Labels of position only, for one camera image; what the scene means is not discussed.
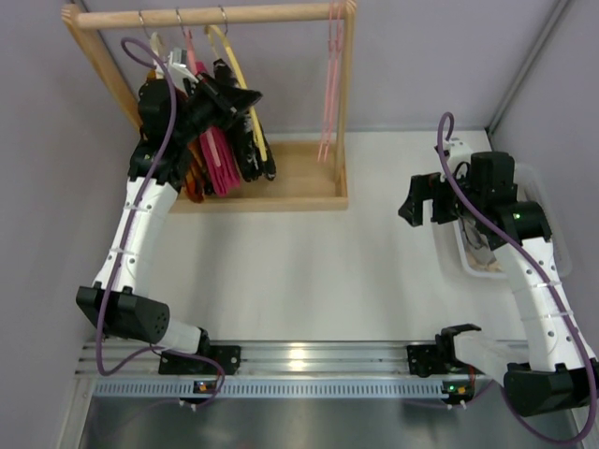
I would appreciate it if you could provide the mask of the black white patterned trousers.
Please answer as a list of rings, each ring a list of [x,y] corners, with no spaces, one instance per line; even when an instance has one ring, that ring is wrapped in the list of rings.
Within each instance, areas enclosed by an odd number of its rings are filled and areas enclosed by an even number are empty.
[[[237,76],[222,58],[215,60],[212,68],[214,77],[219,82],[235,88],[241,87]],[[232,147],[241,176],[245,181],[257,181],[260,177],[264,177],[267,181],[275,180],[276,164],[270,144],[264,139],[267,161],[263,162],[256,143],[256,132],[249,112],[246,112],[242,119],[236,121],[226,131],[226,136]]]

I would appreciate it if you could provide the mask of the yellow hanger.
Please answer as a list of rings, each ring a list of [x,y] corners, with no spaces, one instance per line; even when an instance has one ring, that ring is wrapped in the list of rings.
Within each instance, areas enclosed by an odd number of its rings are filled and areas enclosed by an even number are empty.
[[[239,83],[240,87],[243,90],[246,90],[248,88],[248,86],[245,81],[245,77],[243,76],[239,61],[235,55],[235,52],[231,46],[231,43],[227,37],[228,17],[226,15],[226,11],[221,5],[218,6],[218,9],[223,18],[225,30],[222,30],[217,25],[209,24],[209,25],[204,26],[204,34],[209,39],[210,45],[212,47],[213,53],[216,56],[216,58],[219,58],[220,54],[219,54],[219,51],[214,46],[214,37],[217,36],[219,38],[237,82]],[[266,163],[268,161],[266,143],[265,143],[264,134],[263,134],[263,131],[262,131],[262,128],[261,128],[261,125],[260,125],[260,122],[259,122],[259,119],[258,119],[258,116],[256,113],[256,109],[254,107],[249,108],[249,115],[250,115],[250,119],[251,119],[251,123],[252,123],[252,130],[254,132],[253,140],[254,140],[254,143],[256,144],[256,146],[258,147],[260,160],[263,163]]]

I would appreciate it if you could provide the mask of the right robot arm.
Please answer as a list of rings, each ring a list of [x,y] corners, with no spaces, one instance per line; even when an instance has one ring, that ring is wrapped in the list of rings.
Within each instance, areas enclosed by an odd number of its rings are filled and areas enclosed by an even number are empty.
[[[548,218],[539,203],[518,198],[513,157],[478,152],[448,167],[453,181],[440,172],[413,176],[398,214],[420,226],[431,202],[433,222],[475,226],[507,278],[528,352],[487,337],[479,326],[453,325],[435,337],[442,360],[487,374],[523,417],[590,405],[598,398],[598,360],[565,298]]]

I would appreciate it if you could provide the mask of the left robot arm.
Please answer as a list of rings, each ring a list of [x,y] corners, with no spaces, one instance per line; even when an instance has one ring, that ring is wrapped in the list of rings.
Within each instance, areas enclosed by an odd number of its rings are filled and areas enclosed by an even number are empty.
[[[208,75],[183,85],[180,94],[165,76],[139,88],[139,142],[122,215],[102,268],[91,285],[79,288],[76,303],[95,326],[97,344],[116,337],[197,358],[209,343],[207,332],[173,318],[167,304],[149,297],[155,243],[193,160],[190,144],[212,126],[240,122],[262,94]]]

